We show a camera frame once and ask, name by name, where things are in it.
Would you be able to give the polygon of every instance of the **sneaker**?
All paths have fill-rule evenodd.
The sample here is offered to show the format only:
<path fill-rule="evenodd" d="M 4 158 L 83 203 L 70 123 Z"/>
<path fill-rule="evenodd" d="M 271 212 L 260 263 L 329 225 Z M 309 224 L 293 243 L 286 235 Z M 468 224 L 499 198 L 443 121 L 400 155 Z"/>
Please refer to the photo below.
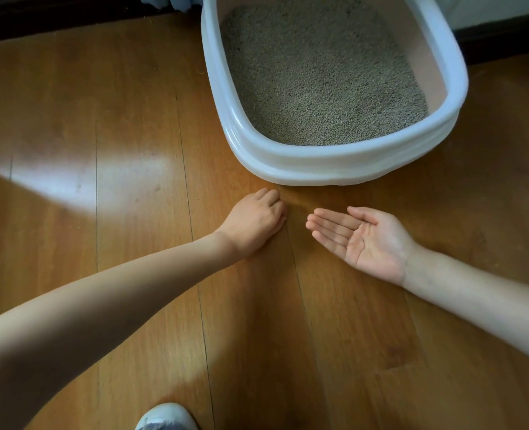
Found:
<path fill-rule="evenodd" d="M 135 430 L 198 430 L 198 427 L 183 406 L 163 403 L 143 415 Z"/>

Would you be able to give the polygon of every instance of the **plastic litter box rim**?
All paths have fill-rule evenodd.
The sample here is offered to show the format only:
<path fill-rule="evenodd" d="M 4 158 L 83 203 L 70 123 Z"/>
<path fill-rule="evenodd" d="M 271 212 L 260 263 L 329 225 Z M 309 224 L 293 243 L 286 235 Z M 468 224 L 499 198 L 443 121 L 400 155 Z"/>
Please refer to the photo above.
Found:
<path fill-rule="evenodd" d="M 435 130 L 441 129 L 443 125 L 453 125 L 450 121 L 457 117 L 468 91 L 468 73 L 460 47 L 455 41 L 455 37 L 435 0 L 404 1 L 409 6 L 410 11 L 418 22 L 426 42 L 432 51 L 434 59 L 438 64 L 438 68 L 447 90 L 446 99 L 432 114 L 428 115 L 421 121 L 394 133 L 356 143 L 324 146 L 298 146 L 278 143 L 265 137 L 253 127 L 240 103 L 239 96 L 236 93 L 236 87 L 228 68 L 227 57 L 225 56 L 220 34 L 220 25 L 218 22 L 217 0 L 203 1 L 201 32 L 205 62 L 207 63 L 207 71 L 211 82 L 213 97 L 215 98 L 219 119 L 223 125 L 228 143 L 237 158 L 243 165 L 245 165 L 245 167 L 264 179 L 273 180 L 275 182 L 279 180 L 278 177 L 274 178 L 275 175 L 268 170 L 265 170 L 264 168 L 255 169 L 254 165 L 247 162 L 248 160 L 246 159 L 249 157 L 246 157 L 248 152 L 246 151 L 246 147 L 242 145 L 244 142 L 248 142 L 250 147 L 252 147 L 251 149 L 261 151 L 261 153 L 275 156 L 280 159 L 290 160 L 295 157 L 298 157 L 298 160 L 327 159 L 348 155 L 359 155 L 363 152 L 387 149 L 398 144 L 403 144 L 407 140 L 426 136 Z M 223 109 L 220 108 L 218 103 L 220 100 L 224 101 L 232 118 L 223 114 Z M 225 125 L 226 120 L 229 124 L 234 124 L 234 127 L 227 127 Z M 298 185 L 302 185 L 303 182 L 306 182 L 306 179 L 308 178 L 298 181 Z M 316 175 L 311 179 L 318 181 L 322 180 L 323 176 Z"/>

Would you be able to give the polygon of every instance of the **palm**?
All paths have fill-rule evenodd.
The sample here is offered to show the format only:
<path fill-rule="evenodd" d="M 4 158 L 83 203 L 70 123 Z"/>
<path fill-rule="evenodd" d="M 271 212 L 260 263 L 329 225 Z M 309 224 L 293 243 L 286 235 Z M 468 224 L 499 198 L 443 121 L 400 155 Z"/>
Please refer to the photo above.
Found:
<path fill-rule="evenodd" d="M 329 251 L 354 268 L 399 284 L 415 243 L 396 217 L 371 209 L 353 209 L 355 216 L 317 209 L 306 227 Z"/>

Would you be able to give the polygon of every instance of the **white litter box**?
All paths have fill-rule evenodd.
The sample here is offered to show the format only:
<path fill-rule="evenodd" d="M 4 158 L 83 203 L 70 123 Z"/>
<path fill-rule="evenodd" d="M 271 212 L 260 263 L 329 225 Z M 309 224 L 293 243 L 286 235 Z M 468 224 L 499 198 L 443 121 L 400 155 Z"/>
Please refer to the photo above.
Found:
<path fill-rule="evenodd" d="M 330 146 L 293 146 L 249 122 L 227 66 L 219 24 L 235 7 L 276 0 L 204 0 L 203 50 L 218 116 L 232 151 L 255 175 L 290 186 L 350 185 L 378 178 L 421 157 L 454 127 L 468 90 L 460 48 L 434 0 L 363 0 L 375 8 L 407 57 L 429 115 L 392 134 Z"/>

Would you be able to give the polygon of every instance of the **human hand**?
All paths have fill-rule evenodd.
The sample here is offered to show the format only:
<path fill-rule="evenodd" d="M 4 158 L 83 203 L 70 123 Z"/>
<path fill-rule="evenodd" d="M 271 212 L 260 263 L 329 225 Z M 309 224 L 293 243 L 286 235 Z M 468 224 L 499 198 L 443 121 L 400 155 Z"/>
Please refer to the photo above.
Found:
<path fill-rule="evenodd" d="M 278 190 L 261 188 L 241 199 L 215 231 L 235 248 L 237 260 L 259 249 L 286 221 L 286 205 Z"/>
<path fill-rule="evenodd" d="M 402 285 L 408 259 L 418 249 L 400 221 L 366 207 L 348 207 L 349 214 L 317 208 L 306 228 L 326 249 L 354 268 Z"/>

